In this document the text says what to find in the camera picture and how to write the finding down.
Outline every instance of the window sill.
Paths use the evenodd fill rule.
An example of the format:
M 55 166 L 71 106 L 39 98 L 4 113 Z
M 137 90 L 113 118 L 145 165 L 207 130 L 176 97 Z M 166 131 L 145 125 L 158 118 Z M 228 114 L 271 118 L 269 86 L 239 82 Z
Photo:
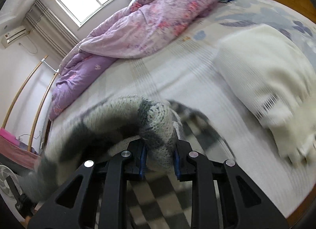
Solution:
M 100 10 L 102 10 L 104 7 L 106 7 L 109 3 L 111 3 L 114 0 L 108 0 L 106 3 L 104 3 L 99 9 L 97 9 L 95 12 L 93 12 L 89 17 L 87 17 L 83 22 L 79 22 L 76 20 L 72 14 L 68 14 L 72 20 L 77 24 L 78 30 L 86 23 L 89 19 L 91 19 L 95 14 L 97 14 Z

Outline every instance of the white fan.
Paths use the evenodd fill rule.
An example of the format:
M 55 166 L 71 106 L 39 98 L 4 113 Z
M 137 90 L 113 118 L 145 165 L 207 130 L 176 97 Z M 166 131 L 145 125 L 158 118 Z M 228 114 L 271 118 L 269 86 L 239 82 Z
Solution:
M 10 187 L 7 183 L 6 178 L 8 176 L 11 176 L 19 194 L 22 194 L 22 190 L 18 181 L 18 178 L 16 177 L 15 173 L 12 172 L 12 170 L 4 165 L 0 165 L 0 189 L 6 194 L 10 199 L 15 200 L 12 191 L 10 190 Z

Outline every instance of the wooden pole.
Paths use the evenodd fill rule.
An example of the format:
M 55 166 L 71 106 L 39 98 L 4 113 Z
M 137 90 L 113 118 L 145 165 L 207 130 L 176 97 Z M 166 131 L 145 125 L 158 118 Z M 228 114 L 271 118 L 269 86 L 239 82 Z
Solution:
M 28 75 L 28 77 L 25 79 L 24 83 L 21 85 L 20 89 L 18 90 L 18 92 L 16 93 L 11 106 L 9 107 L 9 110 L 4 118 L 3 124 L 2 124 L 2 128 L 5 128 L 9 119 L 9 116 L 11 114 L 11 111 L 13 109 L 13 106 L 15 105 L 16 101 L 18 100 L 18 97 L 20 96 L 22 90 L 24 89 L 26 83 L 30 80 L 31 76 L 35 73 L 35 71 L 40 67 L 40 65 L 44 62 L 44 60 L 48 57 L 48 55 L 46 55 L 35 67 L 35 69 L 33 69 L 33 71 Z
M 37 109 L 37 112 L 36 112 L 36 115 L 35 115 L 35 119 L 34 119 L 34 122 L 33 122 L 33 125 L 32 125 L 32 129 L 31 129 L 31 133 L 30 133 L 30 138 L 28 140 L 28 147 L 27 147 L 27 150 L 30 152 L 31 149 L 32 149 L 32 142 L 33 142 L 33 137 L 34 137 L 34 133 L 35 133 L 35 128 L 36 128 L 36 124 L 37 124 L 37 121 L 39 119 L 39 116 L 40 116 L 40 112 L 42 110 L 42 107 L 43 107 L 43 104 L 44 104 L 44 101 L 48 95 L 48 92 L 49 90 L 51 89 L 52 85 L 53 85 L 53 82 L 55 81 L 56 77 L 58 76 L 58 72 L 59 70 L 57 70 L 57 72 L 54 74 L 52 80 L 50 81 L 47 89 L 46 89 L 46 92 L 44 93 L 44 96 L 39 104 L 39 108 Z

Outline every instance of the gray curtain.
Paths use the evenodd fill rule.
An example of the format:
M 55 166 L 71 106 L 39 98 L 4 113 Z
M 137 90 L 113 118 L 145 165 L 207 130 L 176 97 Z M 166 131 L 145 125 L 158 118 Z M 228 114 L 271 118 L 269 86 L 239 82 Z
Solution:
M 61 59 L 79 42 L 79 39 L 40 0 L 36 0 L 31 10 L 26 13 L 23 25 L 40 35 Z

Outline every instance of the black and white checkered fabric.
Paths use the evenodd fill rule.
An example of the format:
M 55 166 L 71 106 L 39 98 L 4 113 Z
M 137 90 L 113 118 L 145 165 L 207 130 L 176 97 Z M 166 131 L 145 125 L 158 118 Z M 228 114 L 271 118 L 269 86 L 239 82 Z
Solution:
M 204 114 L 174 101 L 170 104 L 180 116 L 185 139 L 193 150 L 219 162 L 234 159 Z M 126 201 L 135 229 L 191 228 L 192 182 L 179 182 L 174 173 L 148 172 L 143 181 L 128 182 Z

